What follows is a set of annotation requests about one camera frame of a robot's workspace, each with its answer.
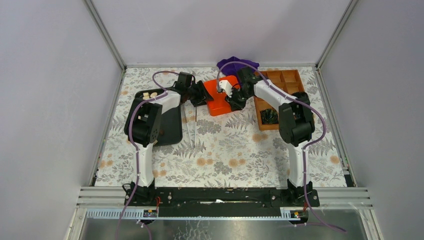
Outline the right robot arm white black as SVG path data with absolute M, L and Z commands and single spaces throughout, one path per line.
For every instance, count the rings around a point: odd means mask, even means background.
M 225 92 L 225 101 L 232 111 L 242 110 L 248 99 L 264 100 L 278 114 L 278 131 L 287 144 L 290 174 L 287 180 L 287 201 L 293 206 L 301 205 L 312 191 L 308 173 L 308 143 L 312 141 L 315 122 L 309 97 L 304 92 L 290 95 L 278 88 L 262 73 L 253 74 L 248 67 L 237 73 L 241 83 L 219 83 Z

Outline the white handled metal tongs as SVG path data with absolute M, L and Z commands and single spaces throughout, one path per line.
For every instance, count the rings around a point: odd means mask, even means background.
M 186 102 L 183 108 L 183 121 L 185 122 L 188 138 L 193 148 L 196 147 L 196 125 L 197 125 L 197 108 L 190 102 Z

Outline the orange box lid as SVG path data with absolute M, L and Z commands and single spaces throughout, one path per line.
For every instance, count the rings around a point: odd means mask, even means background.
M 207 108 L 209 114 L 212 117 L 224 115 L 231 113 L 231 107 L 228 102 L 226 102 L 225 97 L 227 96 L 225 92 L 218 93 L 217 92 L 217 81 L 215 79 L 204 82 L 204 86 L 207 92 L 212 96 L 213 100 L 207 101 Z

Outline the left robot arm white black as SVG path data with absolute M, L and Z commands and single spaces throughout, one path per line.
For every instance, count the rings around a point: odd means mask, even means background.
M 212 101 L 204 83 L 194 75 L 179 72 L 170 86 L 141 90 L 134 96 L 124 125 L 124 134 L 135 148 L 134 179 L 125 188 L 128 196 L 144 206 L 155 200 L 153 147 L 179 143 L 183 139 L 182 105 L 205 105 Z

